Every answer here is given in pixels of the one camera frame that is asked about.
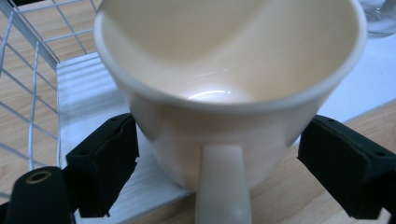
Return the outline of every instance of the white mug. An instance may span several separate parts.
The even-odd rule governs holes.
[[[354,0],[112,0],[95,43],[197,223],[251,223],[249,189],[361,56]]]

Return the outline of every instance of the wooden surface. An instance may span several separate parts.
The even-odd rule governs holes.
[[[396,101],[346,123],[358,133],[396,152]],[[379,220],[356,220],[319,184],[297,159],[297,149],[276,167],[271,176],[254,188],[251,204],[254,223],[387,223],[383,210]],[[131,223],[193,223],[195,196],[152,211]]]

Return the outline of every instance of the dish rack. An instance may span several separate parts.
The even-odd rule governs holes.
[[[19,176],[62,165],[57,64],[96,52],[101,2],[0,0],[0,204]]]

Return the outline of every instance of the wire rack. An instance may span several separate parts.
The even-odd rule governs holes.
[[[0,203],[19,176],[61,166],[56,67],[96,51],[92,23],[102,1],[20,2],[0,0]]]

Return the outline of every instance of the mug rim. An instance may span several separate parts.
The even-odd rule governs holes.
[[[104,2],[98,9],[94,25],[93,35],[94,42],[97,47],[97,52],[102,59],[104,65],[108,68],[111,76],[116,76],[122,82],[126,83],[127,86],[134,89],[143,97],[150,99],[151,101],[158,102],[161,105],[172,105],[189,109],[193,111],[216,113],[225,115],[237,115],[237,114],[256,114],[265,113],[284,108],[299,105],[303,102],[307,102],[317,96],[322,95],[324,92],[330,93],[332,89],[339,83],[354,67],[358,62],[359,58],[364,51],[366,36],[367,36],[367,24],[364,12],[357,0],[347,0],[353,10],[355,11],[355,20],[357,22],[357,32],[354,46],[352,51],[346,56],[346,60],[337,67],[331,74],[321,79],[319,82],[293,94],[289,94],[280,98],[272,100],[248,102],[248,103],[235,103],[235,104],[213,104],[198,101],[187,101],[185,99],[166,94],[164,92],[155,90],[143,82],[129,76],[128,73],[123,70],[119,63],[117,63],[110,55],[107,50],[106,43],[103,37],[103,19],[104,19]]]

